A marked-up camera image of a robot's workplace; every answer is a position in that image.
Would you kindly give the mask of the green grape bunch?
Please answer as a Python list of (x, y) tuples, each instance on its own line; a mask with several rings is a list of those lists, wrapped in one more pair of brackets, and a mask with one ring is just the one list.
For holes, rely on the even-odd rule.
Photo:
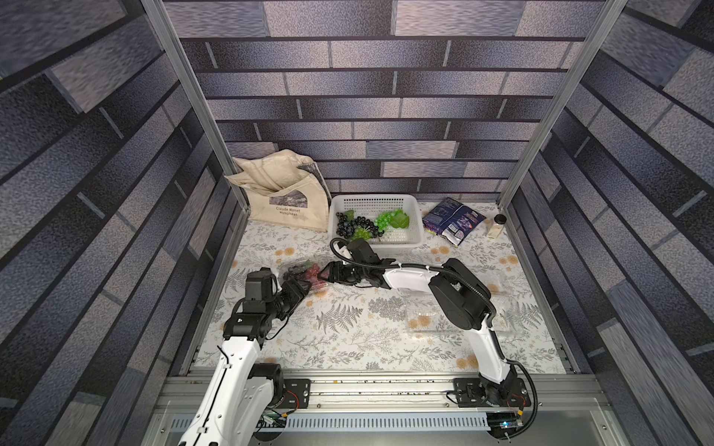
[(350, 237), (351, 241), (365, 240), (368, 241), (373, 238), (373, 233), (364, 227), (357, 227)]
[(375, 223), (381, 232), (386, 232), (388, 229), (408, 229), (410, 217), (403, 209), (396, 209), (380, 214)]

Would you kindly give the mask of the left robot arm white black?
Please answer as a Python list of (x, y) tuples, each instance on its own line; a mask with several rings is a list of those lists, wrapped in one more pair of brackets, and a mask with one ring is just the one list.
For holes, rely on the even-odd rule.
[(303, 279), (278, 282), (269, 268), (247, 275), (245, 296), (223, 328), (216, 370), (180, 445), (249, 444), (265, 410), (284, 394), (282, 367), (259, 363), (258, 356), (273, 322), (287, 321), (311, 288)]

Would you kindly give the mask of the red grape bunch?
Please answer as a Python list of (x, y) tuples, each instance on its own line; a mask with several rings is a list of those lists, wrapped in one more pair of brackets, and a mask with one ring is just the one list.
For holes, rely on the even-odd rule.
[(327, 282), (319, 277), (322, 268), (314, 263), (306, 270), (304, 279), (311, 284), (311, 292), (317, 292), (327, 286)]

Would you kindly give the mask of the clear clamshell container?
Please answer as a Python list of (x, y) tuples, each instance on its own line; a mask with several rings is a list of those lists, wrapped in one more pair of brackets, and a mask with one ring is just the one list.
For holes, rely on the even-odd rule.
[(438, 280), (435, 290), (428, 281), (401, 289), (405, 294), (406, 328), (415, 333), (446, 334), (487, 329), (491, 290), (482, 282), (473, 285)]
[(308, 295), (327, 288), (329, 282), (320, 277), (323, 266), (313, 260), (289, 262), (279, 268), (282, 281), (295, 280)]

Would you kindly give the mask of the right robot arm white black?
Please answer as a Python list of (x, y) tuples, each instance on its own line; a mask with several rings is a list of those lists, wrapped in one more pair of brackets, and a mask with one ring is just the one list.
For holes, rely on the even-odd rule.
[(496, 307), (491, 292), (461, 261), (450, 258), (440, 266), (401, 263), (380, 258), (363, 240), (334, 238), (329, 249), (337, 258), (319, 273), (331, 284), (398, 289), (432, 295), (446, 319), (460, 329), (478, 361), (472, 384), (455, 385), (446, 398), (466, 407), (537, 409), (537, 390), (525, 367), (507, 358), (493, 323)]

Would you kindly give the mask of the green grape bunch front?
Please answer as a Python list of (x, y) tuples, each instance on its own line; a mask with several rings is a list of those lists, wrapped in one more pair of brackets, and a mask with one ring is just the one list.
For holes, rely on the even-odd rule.
[(368, 241), (373, 238), (373, 233), (364, 227), (357, 227), (350, 237), (351, 241), (365, 240)]

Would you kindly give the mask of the dark purple grape bunch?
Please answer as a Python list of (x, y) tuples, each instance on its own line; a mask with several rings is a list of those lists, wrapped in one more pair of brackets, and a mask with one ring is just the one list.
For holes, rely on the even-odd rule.
[(289, 264), (282, 273), (283, 281), (306, 281), (305, 274), (311, 267), (312, 263), (310, 261)]

